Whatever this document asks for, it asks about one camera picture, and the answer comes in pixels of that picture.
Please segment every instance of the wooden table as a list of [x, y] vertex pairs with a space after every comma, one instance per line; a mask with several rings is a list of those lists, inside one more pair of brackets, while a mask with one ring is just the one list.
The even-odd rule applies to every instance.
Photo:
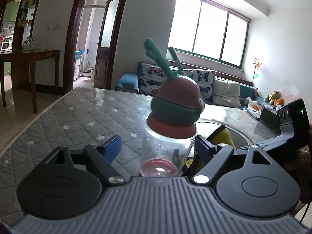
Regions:
[[12, 62], [11, 71], [14, 73], [14, 63], [24, 63], [25, 61], [28, 64], [29, 71], [30, 67], [30, 84], [32, 92], [32, 107], [34, 113], [38, 112], [37, 109], [37, 98], [36, 98], [36, 62], [40, 60], [46, 60], [50, 58], [55, 58], [55, 94], [58, 95], [58, 83], [59, 83], [59, 65], [60, 65], [60, 50], [27, 50], [19, 53], [6, 53], [0, 54], [0, 83], [1, 83], [1, 96], [3, 106], [6, 106], [5, 92], [4, 92], [4, 62]]

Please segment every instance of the metal screw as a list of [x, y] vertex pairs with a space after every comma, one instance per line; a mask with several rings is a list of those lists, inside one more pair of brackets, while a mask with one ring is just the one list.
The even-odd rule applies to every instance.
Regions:
[[108, 178], [108, 181], [111, 182], [112, 184], [120, 184], [124, 182], [124, 178], [121, 176], [111, 176]]
[[209, 181], [209, 177], [206, 175], [197, 175], [193, 178], [193, 180], [198, 184], [205, 184]]

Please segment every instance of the ribbed gray plate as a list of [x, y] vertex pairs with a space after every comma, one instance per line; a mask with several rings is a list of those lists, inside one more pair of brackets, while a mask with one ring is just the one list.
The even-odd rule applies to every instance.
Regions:
[[290, 215], [255, 220], [224, 208], [207, 187], [184, 178], [134, 177], [109, 188], [89, 212], [49, 221], [27, 215], [10, 229], [15, 234], [300, 234], [307, 229]]

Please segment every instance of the green cabinet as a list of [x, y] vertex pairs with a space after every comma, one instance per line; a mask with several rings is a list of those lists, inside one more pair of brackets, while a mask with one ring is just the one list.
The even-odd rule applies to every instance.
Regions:
[[4, 62], [4, 75], [10, 74], [10, 73], [11, 73], [11, 62], [5, 61]]
[[3, 21], [15, 22], [18, 14], [19, 2], [9, 2], [5, 7]]

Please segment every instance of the green straw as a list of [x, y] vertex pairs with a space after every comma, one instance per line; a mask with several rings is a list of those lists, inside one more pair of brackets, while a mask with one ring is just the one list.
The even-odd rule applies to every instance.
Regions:
[[147, 39], [144, 42], [144, 48], [146, 50], [146, 55], [153, 59], [158, 66], [163, 69], [163, 72], [166, 74], [168, 80], [173, 81], [177, 79], [177, 74], [169, 68], [169, 62], [162, 56], [152, 39]]
[[177, 53], [176, 53], [175, 49], [173, 47], [169, 47], [168, 49], [169, 49], [169, 52], [170, 52], [172, 58], [174, 59], [174, 62], [176, 63], [176, 65], [179, 69], [179, 74], [184, 75], [182, 65], [179, 61], [179, 58], [177, 57]]

